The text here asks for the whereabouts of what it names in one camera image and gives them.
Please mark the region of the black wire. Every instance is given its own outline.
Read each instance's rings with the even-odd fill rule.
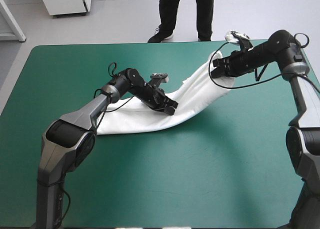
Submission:
[[[101,122],[102,122],[102,120],[103,120],[103,118],[105,117],[105,114],[106,114],[106,111],[107,110],[107,107],[105,107],[105,110],[103,110],[103,114],[102,114],[102,117],[101,117],[101,119],[100,119],[100,121],[99,121],[99,123],[96,125],[96,128],[95,128],[95,131],[97,131],[98,130],[98,128],[99,128],[99,126],[100,126],[100,124],[101,124]]]
[[[261,77],[262,77],[262,74],[265,72],[265,70],[267,69],[267,66],[268,66],[268,65],[269,65],[269,64],[264,65],[264,67],[262,68],[262,70],[261,70],[261,72],[259,73],[259,75],[258,75],[258,69],[257,69],[257,68],[254,69],[254,77],[255,77],[255,81],[256,81],[256,82],[260,81],[260,79],[261,79]]]
[[[301,45],[301,43],[297,40],[297,35],[304,35],[304,36],[306,37],[306,40],[307,40],[307,41],[306,41],[306,44]],[[309,45],[310,39],[309,39],[309,37],[308,37],[306,34],[304,34],[304,33],[296,33],[296,34],[294,34],[293,38],[294,38],[294,43],[295,43],[296,46],[298,47],[298,51],[296,52],[297,54],[300,53],[301,48],[306,48],[306,47]]]
[[[134,98],[135,96],[132,96],[129,100],[127,100],[125,103],[123,103],[121,106],[119,106],[118,108],[116,109],[113,109],[113,110],[108,110],[108,111],[104,111],[105,113],[112,113],[120,108],[122,108],[125,104],[127,104],[129,101],[131,101],[132,98]]]
[[[111,68],[111,66],[112,65],[114,65],[114,67],[113,67],[113,69],[112,69],[112,71],[111,71],[111,73],[110,73],[110,68]],[[109,76],[110,77],[115,77],[115,71],[116,71],[116,69],[117,69],[117,63],[116,62],[112,62],[112,63],[110,63],[109,64],[109,66],[108,66],[108,73],[109,73]]]
[[[63,216],[61,217],[61,223],[62,223],[62,221],[65,219],[65,217],[66,217],[66,215],[67,215],[67,213],[68,213],[68,211],[69,211],[69,208],[70,208],[70,206],[71,206],[71,196],[70,196],[70,194],[69,194],[68,192],[66,192],[65,189],[63,189],[63,187],[61,186],[61,184],[59,184],[59,187],[60,187],[60,190],[61,190],[64,194],[66,194],[66,196],[68,197],[68,206],[66,207],[66,210],[65,210]]]

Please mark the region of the green tabletop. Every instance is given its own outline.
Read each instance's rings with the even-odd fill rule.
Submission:
[[[117,62],[119,70],[136,68],[146,80],[154,72],[168,73],[170,81],[162,88],[169,93],[221,44],[35,47],[0,116],[0,226],[28,227],[35,222],[41,135],[53,120],[82,107],[111,79],[109,63]],[[238,49],[230,44],[222,53]],[[278,73],[272,63],[262,79]],[[253,82],[251,73],[237,78],[235,85]],[[92,153],[66,177],[71,208],[63,225],[286,224],[302,187],[285,143],[288,123],[296,114],[290,85],[279,77],[232,90],[166,130],[98,136]]]

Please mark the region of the white cabinet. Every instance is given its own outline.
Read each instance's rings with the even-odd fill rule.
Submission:
[[[90,12],[91,0],[43,0],[50,15]]]
[[[0,41],[19,40],[24,42],[26,36],[11,14],[4,0],[0,0]]]

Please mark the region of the black shoe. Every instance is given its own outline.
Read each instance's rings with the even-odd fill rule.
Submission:
[[[172,33],[159,31],[158,28],[155,31],[158,32],[158,33],[155,34],[153,37],[151,37],[148,40],[148,43],[160,43],[163,40],[171,39],[174,36]]]
[[[198,38],[198,42],[211,42],[211,38],[203,38],[203,37],[199,37]]]

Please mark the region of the person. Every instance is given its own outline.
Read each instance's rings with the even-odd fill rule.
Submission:
[[[180,0],[159,1],[161,25],[157,28],[157,33],[148,40],[148,43],[160,43],[163,40],[173,37],[173,31],[176,27],[179,1]],[[211,41],[214,0],[195,1],[198,39],[201,42]]]

